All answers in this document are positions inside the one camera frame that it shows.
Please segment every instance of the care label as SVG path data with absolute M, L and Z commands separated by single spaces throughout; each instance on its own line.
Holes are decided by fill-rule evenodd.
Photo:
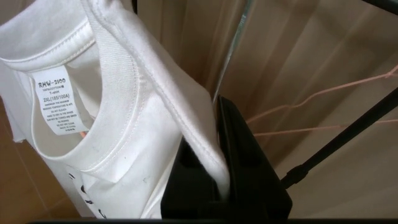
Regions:
M 64 66 L 35 72 L 32 76 L 43 118 L 56 135 L 88 131 L 80 118 Z

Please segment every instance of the beige curtain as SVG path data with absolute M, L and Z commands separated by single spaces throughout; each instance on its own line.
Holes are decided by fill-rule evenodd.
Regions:
M 176 62 L 211 92 L 244 1 L 140 0 L 139 16 Z M 220 94 L 246 119 L 398 64 L 398 16 L 360 0 L 256 0 Z M 316 96 L 249 126 L 253 133 L 350 124 L 398 86 L 387 78 Z M 383 119 L 397 119 L 394 110 Z M 343 128 L 259 136 L 279 177 Z M 288 191 L 291 218 L 398 217 L 398 123 L 375 124 Z

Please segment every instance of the wooden floor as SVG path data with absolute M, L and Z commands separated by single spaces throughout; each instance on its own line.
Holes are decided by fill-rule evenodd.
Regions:
M 0 223 L 79 217 L 42 158 L 26 141 L 12 141 L 0 100 Z

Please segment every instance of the brown floor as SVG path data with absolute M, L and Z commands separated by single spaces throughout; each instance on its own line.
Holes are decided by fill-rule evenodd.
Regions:
M 14 143 L 0 100 L 0 223 L 80 218 L 42 158 Z

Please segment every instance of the white fabric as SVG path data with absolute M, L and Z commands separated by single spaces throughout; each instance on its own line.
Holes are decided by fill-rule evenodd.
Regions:
M 41 115 L 33 79 L 19 84 L 25 90 L 17 95 L 1 87 L 12 116 L 26 121 L 18 123 L 21 130 L 30 126 L 30 143 L 65 166 L 65 177 L 96 217 L 160 218 L 182 135 L 227 196 L 229 174 L 209 94 L 119 1 L 36 1 L 0 27 L 0 42 L 6 43 L 0 46 L 4 75 L 16 82 L 21 74 L 65 65 L 95 117 L 84 139 L 57 136 Z M 30 119 L 29 110 L 18 111 L 12 100 L 26 96 Z

